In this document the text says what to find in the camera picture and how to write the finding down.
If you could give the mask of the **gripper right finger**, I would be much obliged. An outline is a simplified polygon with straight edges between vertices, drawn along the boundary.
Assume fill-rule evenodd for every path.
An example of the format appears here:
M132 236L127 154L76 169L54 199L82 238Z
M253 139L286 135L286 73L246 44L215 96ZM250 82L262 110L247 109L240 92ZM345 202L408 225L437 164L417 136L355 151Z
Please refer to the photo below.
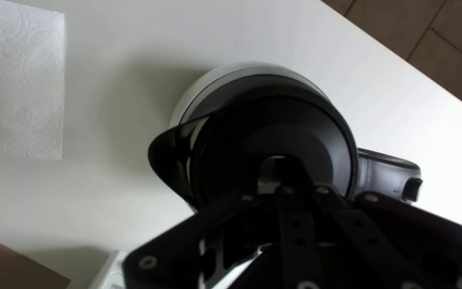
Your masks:
M328 183L308 191L318 289L462 289L462 225L411 206L418 166L361 156L358 174L349 198Z

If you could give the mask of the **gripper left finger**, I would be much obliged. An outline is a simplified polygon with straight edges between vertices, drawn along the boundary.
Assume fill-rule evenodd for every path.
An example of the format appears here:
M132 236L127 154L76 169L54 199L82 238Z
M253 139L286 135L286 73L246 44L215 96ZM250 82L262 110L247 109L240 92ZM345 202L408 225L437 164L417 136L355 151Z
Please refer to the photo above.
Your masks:
M317 288L313 183L294 157L266 159L256 193L231 193L132 251L126 289L209 289L251 260L231 288Z

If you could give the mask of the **white and grey electric kettle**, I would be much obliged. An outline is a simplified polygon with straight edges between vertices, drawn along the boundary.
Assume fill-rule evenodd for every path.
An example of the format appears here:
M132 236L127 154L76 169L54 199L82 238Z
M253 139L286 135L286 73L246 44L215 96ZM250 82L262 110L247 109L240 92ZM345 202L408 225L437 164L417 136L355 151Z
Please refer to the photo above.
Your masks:
M191 84L148 160L195 212L233 193L320 183L349 200L373 191L411 204L422 184L416 163L358 148L312 81L264 62L217 67Z

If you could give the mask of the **dark grey kettle lid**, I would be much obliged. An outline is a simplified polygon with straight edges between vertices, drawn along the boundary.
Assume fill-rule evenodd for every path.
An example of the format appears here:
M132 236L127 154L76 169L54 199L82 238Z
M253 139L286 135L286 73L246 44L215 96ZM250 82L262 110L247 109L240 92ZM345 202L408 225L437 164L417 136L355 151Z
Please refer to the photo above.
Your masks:
M347 195L357 179L357 147L328 102L271 96L240 101L209 115L195 142L190 179L207 205L231 193L256 192L266 159L294 161L289 185L329 183Z

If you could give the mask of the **white plastic device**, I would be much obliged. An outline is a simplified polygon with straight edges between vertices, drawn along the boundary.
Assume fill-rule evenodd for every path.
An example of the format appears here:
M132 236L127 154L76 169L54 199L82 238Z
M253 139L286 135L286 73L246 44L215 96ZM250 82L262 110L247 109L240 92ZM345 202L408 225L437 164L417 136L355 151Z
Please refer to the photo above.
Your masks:
M128 252L114 251L99 269L88 289L126 289L123 273L123 261Z

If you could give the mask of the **brown cardboard box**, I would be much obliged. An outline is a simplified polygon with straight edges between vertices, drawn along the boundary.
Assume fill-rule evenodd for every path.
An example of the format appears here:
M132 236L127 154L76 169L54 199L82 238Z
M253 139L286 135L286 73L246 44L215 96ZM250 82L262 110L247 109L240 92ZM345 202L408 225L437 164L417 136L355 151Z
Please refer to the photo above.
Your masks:
M0 243L0 289L67 289L70 279Z

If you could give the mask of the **white embossed paper towel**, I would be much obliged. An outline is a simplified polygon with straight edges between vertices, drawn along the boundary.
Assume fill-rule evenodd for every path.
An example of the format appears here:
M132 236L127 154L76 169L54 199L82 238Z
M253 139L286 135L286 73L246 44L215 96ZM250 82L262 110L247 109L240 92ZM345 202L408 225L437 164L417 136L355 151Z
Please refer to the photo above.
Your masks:
M60 160L64 13L0 0L0 154Z

